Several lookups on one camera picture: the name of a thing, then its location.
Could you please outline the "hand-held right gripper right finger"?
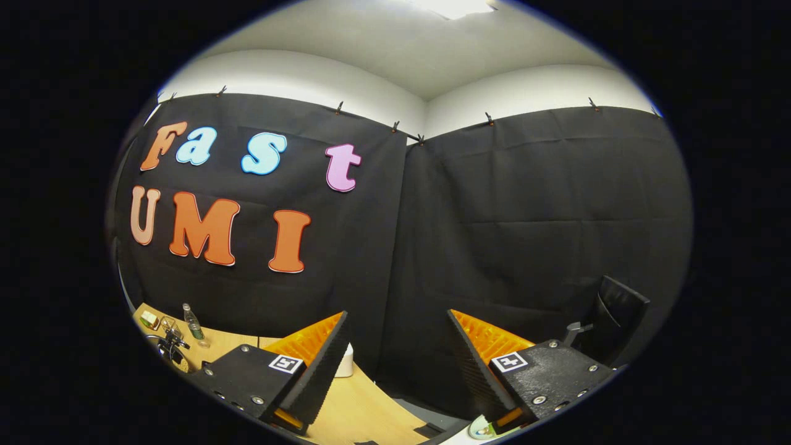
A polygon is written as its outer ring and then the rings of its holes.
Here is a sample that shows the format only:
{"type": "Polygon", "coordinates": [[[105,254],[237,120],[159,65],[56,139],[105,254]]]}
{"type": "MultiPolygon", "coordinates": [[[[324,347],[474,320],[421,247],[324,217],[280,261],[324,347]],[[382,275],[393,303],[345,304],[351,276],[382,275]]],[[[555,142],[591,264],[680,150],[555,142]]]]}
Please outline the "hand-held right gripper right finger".
{"type": "Polygon", "coordinates": [[[617,371],[559,340],[534,343],[453,309],[447,318],[464,383],[494,431],[556,416],[617,371]]]}

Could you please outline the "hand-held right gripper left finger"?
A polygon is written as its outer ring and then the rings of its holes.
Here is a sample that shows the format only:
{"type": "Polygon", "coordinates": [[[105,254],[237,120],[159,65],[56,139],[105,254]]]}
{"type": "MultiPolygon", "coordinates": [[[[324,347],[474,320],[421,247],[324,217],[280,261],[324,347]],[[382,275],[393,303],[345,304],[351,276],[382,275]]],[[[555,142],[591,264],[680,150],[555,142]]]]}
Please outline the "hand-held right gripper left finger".
{"type": "Polygon", "coordinates": [[[336,313],[266,347],[241,344],[188,380],[258,422],[306,434],[347,351],[347,316],[336,313]]]}

